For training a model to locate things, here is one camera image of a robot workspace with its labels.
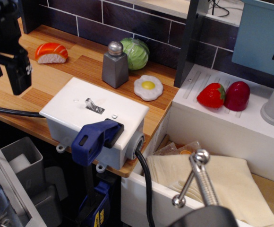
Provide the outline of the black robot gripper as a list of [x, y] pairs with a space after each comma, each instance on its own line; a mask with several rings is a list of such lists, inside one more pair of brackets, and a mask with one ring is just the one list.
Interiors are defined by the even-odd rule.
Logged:
[[12, 0], [0, 0], [0, 63], [5, 66], [14, 95], [20, 95], [32, 84], [32, 65], [28, 52], [19, 44], [19, 7]]

